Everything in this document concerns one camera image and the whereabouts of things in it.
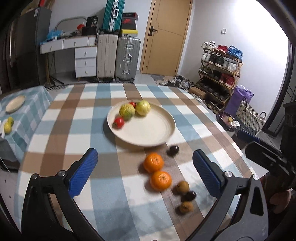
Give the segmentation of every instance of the purple bag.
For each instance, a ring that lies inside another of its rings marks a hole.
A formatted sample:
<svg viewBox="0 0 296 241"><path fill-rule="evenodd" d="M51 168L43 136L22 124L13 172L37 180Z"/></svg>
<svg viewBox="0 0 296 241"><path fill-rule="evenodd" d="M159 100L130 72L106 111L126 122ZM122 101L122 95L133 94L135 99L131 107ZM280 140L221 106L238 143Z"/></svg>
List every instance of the purple bag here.
<svg viewBox="0 0 296 241"><path fill-rule="evenodd" d="M246 98L247 103L249 104L253 96L254 94L244 86L236 86L224 112L236 117L242 99Z"/></svg>

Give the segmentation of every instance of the teal checkered tablecloth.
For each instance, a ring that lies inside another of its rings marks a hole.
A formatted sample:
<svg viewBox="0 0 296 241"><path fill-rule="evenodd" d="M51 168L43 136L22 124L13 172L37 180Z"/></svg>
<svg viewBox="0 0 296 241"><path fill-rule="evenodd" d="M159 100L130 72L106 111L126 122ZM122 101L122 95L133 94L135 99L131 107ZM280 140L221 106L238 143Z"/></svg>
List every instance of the teal checkered tablecloth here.
<svg viewBox="0 0 296 241"><path fill-rule="evenodd" d="M117 138L107 125L113 106L127 100L145 99L166 109L175 119L172 137L161 146L143 148ZM166 154L178 145L175 157ZM33 173L53 176L67 170L89 149L98 151L98 164L81 194L74 198L89 223L106 241L184 241L196 229L215 202L192 163L202 149L209 159L237 177L254 173L241 150L207 110L187 92L167 86L87 84L63 90L45 112L25 154L14 196L14 217L21 214L29 179ZM141 165L148 154L159 153L163 170L170 173L170 189L155 192ZM197 193L194 210L178 215L181 197L172 188L186 180ZM57 218L70 229L52 195ZM239 197L233 200L226 220Z"/></svg>
<svg viewBox="0 0 296 241"><path fill-rule="evenodd" d="M20 95L26 97L22 107L14 113L7 114L5 112L7 104ZM10 116L14 119L12 132L5 135L4 139L8 141L11 150L20 163L37 126L51 102L52 97L43 86L18 91L1 100L0 120L4 121Z"/></svg>

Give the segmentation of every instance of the gray suitcase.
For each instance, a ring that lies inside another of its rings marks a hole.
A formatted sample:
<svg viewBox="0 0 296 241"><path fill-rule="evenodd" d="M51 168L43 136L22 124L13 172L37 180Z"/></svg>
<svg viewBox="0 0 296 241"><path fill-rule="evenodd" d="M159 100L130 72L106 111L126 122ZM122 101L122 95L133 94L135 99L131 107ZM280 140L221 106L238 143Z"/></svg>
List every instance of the gray suitcase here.
<svg viewBox="0 0 296 241"><path fill-rule="evenodd" d="M118 36L102 34L98 37L96 76L98 78L114 78L115 59Z"/></svg>
<svg viewBox="0 0 296 241"><path fill-rule="evenodd" d="M136 77L141 40L132 37L118 38L115 77L116 81L134 81Z"/></svg>

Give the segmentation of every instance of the red tomato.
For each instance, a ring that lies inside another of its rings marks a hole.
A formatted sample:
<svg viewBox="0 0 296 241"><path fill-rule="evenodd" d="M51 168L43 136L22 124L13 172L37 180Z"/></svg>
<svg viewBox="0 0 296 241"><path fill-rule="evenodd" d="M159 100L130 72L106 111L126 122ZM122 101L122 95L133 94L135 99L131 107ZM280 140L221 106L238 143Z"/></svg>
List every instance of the red tomato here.
<svg viewBox="0 0 296 241"><path fill-rule="evenodd" d="M118 117L114 120L113 124L116 128L120 129L124 126L124 119L122 117Z"/></svg>
<svg viewBox="0 0 296 241"><path fill-rule="evenodd" d="M130 104L135 108L136 107L136 103L135 102L130 102Z"/></svg>

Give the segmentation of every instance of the metal screw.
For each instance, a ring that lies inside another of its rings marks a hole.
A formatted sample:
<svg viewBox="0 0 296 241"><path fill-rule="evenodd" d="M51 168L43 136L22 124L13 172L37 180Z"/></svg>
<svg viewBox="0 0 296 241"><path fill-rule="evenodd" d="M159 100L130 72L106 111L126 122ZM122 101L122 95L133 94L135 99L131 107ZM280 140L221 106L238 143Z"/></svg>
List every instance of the metal screw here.
<svg viewBox="0 0 296 241"><path fill-rule="evenodd" d="M254 175L253 175L253 178L254 178L255 180L259 180L259 176L258 176L257 174L254 174Z"/></svg>
<svg viewBox="0 0 296 241"><path fill-rule="evenodd" d="M59 171L58 172L58 175L60 176L60 177L63 177L63 176L65 176L66 175L66 172L63 170L63 171Z"/></svg>
<svg viewBox="0 0 296 241"><path fill-rule="evenodd" d="M37 177L38 177L38 174L33 174L33 175L31 176L32 179L36 179Z"/></svg>
<svg viewBox="0 0 296 241"><path fill-rule="evenodd" d="M226 172L224 173L224 175L225 175L226 177L232 177L232 172L230 172L230 171L226 171Z"/></svg>

